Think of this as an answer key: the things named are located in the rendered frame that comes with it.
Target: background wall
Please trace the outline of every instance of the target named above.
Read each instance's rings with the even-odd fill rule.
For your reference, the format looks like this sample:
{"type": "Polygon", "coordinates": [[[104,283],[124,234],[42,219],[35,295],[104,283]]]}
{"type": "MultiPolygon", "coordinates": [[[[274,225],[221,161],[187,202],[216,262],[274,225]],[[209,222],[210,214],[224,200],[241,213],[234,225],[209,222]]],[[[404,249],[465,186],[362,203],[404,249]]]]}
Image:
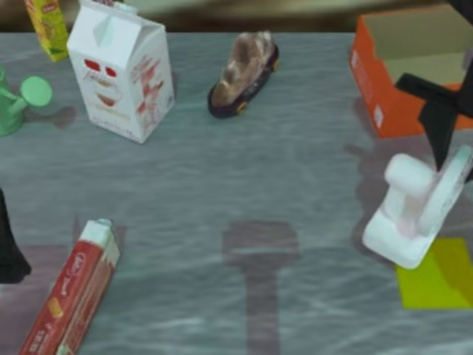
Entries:
{"type": "MultiPolygon", "coordinates": [[[[78,0],[60,0],[72,25],[78,0]]],[[[445,0],[125,0],[169,32],[346,32],[361,13],[442,4],[445,0]]],[[[0,0],[0,31],[31,31],[23,0],[0,0]]]]}

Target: black object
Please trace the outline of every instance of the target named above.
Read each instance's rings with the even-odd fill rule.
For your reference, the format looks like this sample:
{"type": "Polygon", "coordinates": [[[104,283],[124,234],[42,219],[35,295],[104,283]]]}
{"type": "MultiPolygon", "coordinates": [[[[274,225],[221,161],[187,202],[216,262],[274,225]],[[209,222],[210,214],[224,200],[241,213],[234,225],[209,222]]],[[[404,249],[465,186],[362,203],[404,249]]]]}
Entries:
{"type": "Polygon", "coordinates": [[[208,111],[215,118],[230,118],[242,113],[248,103],[256,96],[256,94],[263,88],[271,74],[276,71],[276,62],[279,60],[279,48],[274,45],[274,51],[263,69],[261,75],[249,86],[235,101],[227,106],[214,106],[212,104],[212,95],[214,94],[215,85],[211,88],[207,96],[208,111]]]}
{"type": "Polygon", "coordinates": [[[0,284],[15,284],[31,274],[31,266],[15,243],[7,204],[0,189],[0,284]]]}
{"type": "Polygon", "coordinates": [[[277,272],[299,258],[297,234],[284,222],[232,223],[223,235],[225,261],[246,280],[248,355],[280,355],[277,272]]]}
{"type": "MultiPolygon", "coordinates": [[[[470,24],[473,24],[473,1],[448,0],[470,24]]],[[[399,90],[424,99],[419,115],[434,153],[437,170],[449,154],[458,115],[473,119],[473,62],[469,64],[459,91],[455,92],[412,74],[403,74],[396,83],[399,90]]]]}

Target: table surface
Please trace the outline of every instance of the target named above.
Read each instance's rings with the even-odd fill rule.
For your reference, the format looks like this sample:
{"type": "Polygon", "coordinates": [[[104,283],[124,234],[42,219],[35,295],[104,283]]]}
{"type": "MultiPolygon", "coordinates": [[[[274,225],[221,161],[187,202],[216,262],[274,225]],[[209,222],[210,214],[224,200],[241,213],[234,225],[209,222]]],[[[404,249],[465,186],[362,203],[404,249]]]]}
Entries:
{"type": "MultiPolygon", "coordinates": [[[[392,266],[360,247],[389,159],[431,158],[425,137],[374,138],[347,67],[353,36],[276,34],[280,71],[244,116],[219,121],[205,100],[234,36],[169,34],[177,104],[141,146],[88,122],[68,60],[50,63],[32,34],[0,35],[10,84],[36,74],[55,90],[50,108],[0,140],[0,185],[34,269],[1,288],[0,353],[17,354],[73,230],[105,217],[124,253],[81,354],[250,354],[247,323],[248,337],[277,324],[246,307],[246,290],[257,294],[251,267],[226,263],[229,238],[248,236],[225,231],[245,221],[286,223],[299,255],[277,274],[279,333],[258,354],[275,355],[278,338],[292,355],[472,354],[470,312],[404,310],[392,266]]],[[[471,138],[458,132],[455,145],[471,138]]],[[[443,236],[469,236],[472,192],[443,236]]]]}

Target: red toothpaste box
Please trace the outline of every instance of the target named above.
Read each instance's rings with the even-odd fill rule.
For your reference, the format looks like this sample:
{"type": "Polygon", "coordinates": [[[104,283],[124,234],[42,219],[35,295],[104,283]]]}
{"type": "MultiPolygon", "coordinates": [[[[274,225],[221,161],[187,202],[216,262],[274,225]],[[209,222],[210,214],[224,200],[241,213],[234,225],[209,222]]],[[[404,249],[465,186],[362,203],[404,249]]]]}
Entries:
{"type": "Polygon", "coordinates": [[[74,355],[120,258],[108,220],[89,221],[19,355],[74,355]]]}

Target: yellow snack bag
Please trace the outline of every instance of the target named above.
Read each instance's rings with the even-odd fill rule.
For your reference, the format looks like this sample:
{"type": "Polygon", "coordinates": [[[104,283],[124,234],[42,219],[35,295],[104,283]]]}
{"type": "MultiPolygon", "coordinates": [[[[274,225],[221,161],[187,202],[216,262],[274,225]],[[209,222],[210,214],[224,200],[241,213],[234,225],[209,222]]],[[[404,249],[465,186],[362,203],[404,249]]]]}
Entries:
{"type": "Polygon", "coordinates": [[[41,47],[52,59],[67,58],[69,37],[59,0],[24,0],[41,47]]]}

